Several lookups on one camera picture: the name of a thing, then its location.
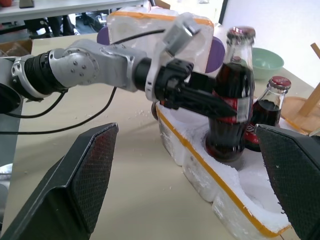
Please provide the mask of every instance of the red label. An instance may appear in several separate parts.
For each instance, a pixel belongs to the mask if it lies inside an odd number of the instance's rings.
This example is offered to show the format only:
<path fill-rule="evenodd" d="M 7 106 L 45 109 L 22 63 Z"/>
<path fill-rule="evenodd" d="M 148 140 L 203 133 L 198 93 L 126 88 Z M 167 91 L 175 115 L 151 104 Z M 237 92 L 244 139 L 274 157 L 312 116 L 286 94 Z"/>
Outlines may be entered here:
<path fill-rule="evenodd" d="M 220 121 L 229 123 L 229 124 L 236 124 L 236 123 L 246 122 L 249 119 L 250 97 L 243 97 L 243 98 L 222 97 L 222 96 L 219 96 L 215 91 L 212 92 L 212 95 L 223 99 L 229 106 L 231 106 L 237 112 L 236 116 L 218 118 Z"/>
<path fill-rule="evenodd" d="M 255 131 L 255 126 L 250 124 L 246 129 L 246 132 L 244 134 L 244 139 L 253 144 L 259 144 L 258 138 L 255 135 L 254 131 Z"/>

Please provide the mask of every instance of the styrofoam packaging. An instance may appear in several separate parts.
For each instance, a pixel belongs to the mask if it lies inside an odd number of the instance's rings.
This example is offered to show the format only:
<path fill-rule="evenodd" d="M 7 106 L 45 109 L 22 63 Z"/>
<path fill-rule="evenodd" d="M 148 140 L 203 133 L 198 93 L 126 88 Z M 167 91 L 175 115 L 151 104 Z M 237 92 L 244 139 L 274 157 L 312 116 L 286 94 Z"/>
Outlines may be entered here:
<path fill-rule="evenodd" d="M 168 29 L 178 13 L 169 9 L 144 7 L 124 7 L 113 12 L 107 18 L 110 42 L 160 29 Z M 204 73 L 213 41 L 214 24 L 206 17 L 194 15 L 194 20 L 201 25 L 201 32 L 176 58 L 194 63 L 194 71 Z M 126 47 L 137 48 L 151 58 L 156 43 L 163 38 L 163 33 L 148 35 L 125 42 Z"/>
<path fill-rule="evenodd" d="M 236 239 L 267 240 L 290 227 L 260 152 L 245 149 L 236 163 L 220 163 L 204 147 L 209 131 L 207 117 L 159 104 L 157 112 L 163 145 Z M 293 130 L 283 119 L 279 124 Z"/>

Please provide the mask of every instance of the cardboard box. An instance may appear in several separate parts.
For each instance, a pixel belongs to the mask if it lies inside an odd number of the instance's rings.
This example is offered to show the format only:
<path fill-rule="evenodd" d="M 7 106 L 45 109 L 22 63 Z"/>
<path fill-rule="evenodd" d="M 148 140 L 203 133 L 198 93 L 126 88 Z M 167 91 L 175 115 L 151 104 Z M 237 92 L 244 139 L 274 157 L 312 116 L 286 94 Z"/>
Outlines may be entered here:
<path fill-rule="evenodd" d="M 11 56 L 22 57 L 24 55 L 31 54 L 32 40 L 28 39 L 28 40 L 0 43 L 0 50 L 3 53 L 7 54 L 9 57 Z"/>
<path fill-rule="evenodd" d="M 170 4 L 164 2 L 164 1 L 161 1 L 161 0 L 154 0 L 155 2 L 155 5 L 160 7 L 160 8 L 163 8 L 163 9 L 170 9 Z"/>

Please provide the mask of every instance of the white table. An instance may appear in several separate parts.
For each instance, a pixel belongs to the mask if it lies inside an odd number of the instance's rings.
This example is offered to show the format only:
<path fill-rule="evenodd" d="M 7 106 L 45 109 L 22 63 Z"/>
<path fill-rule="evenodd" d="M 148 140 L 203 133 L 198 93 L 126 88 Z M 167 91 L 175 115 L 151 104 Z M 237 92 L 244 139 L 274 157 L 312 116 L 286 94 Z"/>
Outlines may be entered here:
<path fill-rule="evenodd" d="M 0 23 L 143 5 L 146 0 L 34 0 L 34 7 L 19 8 L 19 1 L 0 7 Z"/>

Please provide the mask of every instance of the table surface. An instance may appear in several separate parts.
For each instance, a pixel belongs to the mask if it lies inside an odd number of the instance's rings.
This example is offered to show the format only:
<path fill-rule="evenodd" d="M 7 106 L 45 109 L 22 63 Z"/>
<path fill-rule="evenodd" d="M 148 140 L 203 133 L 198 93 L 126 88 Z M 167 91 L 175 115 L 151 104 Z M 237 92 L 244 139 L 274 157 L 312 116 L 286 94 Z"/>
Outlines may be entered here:
<path fill-rule="evenodd" d="M 0 23 L 101 11 L 142 5 L 145 0 L 34 0 L 34 7 L 19 8 L 19 1 L 0 7 Z"/>
<path fill-rule="evenodd" d="M 215 31 L 217 35 L 222 34 L 219 29 Z M 32 54 L 67 47 L 81 38 L 95 40 L 96 34 L 35 40 Z M 290 95 L 299 93 L 299 96 L 308 97 L 311 93 L 312 87 L 285 69 L 280 74 L 292 81 Z M 257 82 L 256 95 L 265 88 L 266 82 Z M 53 130 L 78 123 L 98 112 L 111 91 L 111 87 L 102 84 L 71 88 L 47 115 L 23 119 L 20 130 Z M 42 112 L 57 96 L 53 94 L 42 103 L 26 103 L 22 113 Z M 158 123 L 149 113 L 150 107 L 151 103 L 143 92 L 130 93 L 118 89 L 109 109 L 82 127 L 51 135 L 19 136 L 3 232 L 47 170 L 68 151 L 80 133 L 117 122 L 119 133 L 110 182 L 91 240 L 105 239 L 105 235 L 118 240 L 233 240 L 211 211 L 211 206 L 201 199 L 182 174 L 182 169 L 164 149 Z M 137 114 L 141 110 L 147 116 Z M 298 239 L 293 231 L 286 232 L 283 238 Z"/>

